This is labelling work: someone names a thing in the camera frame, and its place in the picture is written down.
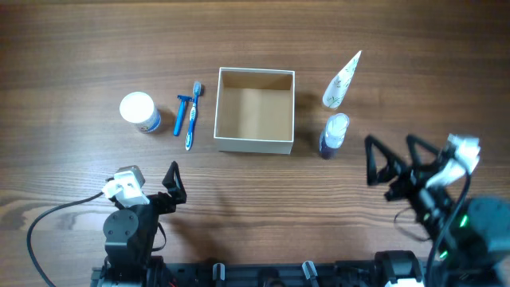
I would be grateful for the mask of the dark blue sanitizer bottle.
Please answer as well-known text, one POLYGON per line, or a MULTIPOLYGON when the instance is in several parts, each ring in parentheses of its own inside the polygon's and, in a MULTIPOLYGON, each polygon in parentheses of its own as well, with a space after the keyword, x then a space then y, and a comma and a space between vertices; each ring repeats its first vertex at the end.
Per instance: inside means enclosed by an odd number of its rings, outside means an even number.
POLYGON ((342 146, 350 119, 348 115, 338 113, 328 118, 320 134, 319 153, 323 159, 332 159, 342 146))

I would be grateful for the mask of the white cotton swab container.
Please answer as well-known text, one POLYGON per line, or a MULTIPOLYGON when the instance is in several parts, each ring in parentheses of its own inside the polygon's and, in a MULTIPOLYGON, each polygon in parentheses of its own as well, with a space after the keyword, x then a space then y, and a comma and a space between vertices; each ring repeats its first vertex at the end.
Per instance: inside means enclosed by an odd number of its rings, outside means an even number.
POLYGON ((120 115, 139 132, 154 132, 161 124, 161 115, 152 98, 145 92, 131 92, 120 102, 120 115))

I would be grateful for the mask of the white floral cream tube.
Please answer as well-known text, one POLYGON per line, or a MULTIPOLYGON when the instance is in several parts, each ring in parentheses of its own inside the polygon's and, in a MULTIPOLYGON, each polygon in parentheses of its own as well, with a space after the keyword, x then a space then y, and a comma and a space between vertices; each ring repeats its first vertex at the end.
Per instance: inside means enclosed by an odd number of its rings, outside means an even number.
POLYGON ((337 109, 343 102, 347 90, 354 77, 355 70, 359 63, 362 50, 356 55, 332 78, 323 95, 323 105, 326 108, 337 109))

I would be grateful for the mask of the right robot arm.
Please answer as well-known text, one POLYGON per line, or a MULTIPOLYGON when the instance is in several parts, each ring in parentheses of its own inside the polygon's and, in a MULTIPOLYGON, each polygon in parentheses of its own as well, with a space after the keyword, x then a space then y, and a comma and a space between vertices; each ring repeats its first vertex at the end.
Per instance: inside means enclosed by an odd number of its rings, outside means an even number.
POLYGON ((509 202, 467 196, 480 161, 478 138, 449 135, 438 148, 408 135, 410 163, 373 136, 364 144, 368 185, 386 183, 386 201, 406 200, 432 243, 416 281, 425 286, 503 286, 499 264, 509 255, 509 202))

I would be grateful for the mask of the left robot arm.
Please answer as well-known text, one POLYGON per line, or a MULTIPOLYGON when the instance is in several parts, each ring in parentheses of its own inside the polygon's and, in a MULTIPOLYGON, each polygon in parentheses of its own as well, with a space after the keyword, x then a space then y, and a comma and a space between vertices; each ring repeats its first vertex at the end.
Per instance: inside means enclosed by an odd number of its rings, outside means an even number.
POLYGON ((92 271, 91 285, 101 286, 176 286, 177 279, 161 256, 153 253, 158 232, 165 234, 159 222, 162 214, 171 214, 186 202, 179 166, 172 162, 162 185, 164 192, 145 195, 145 178, 138 166, 121 167, 102 188, 117 210, 104 222, 104 248, 107 257, 92 271))

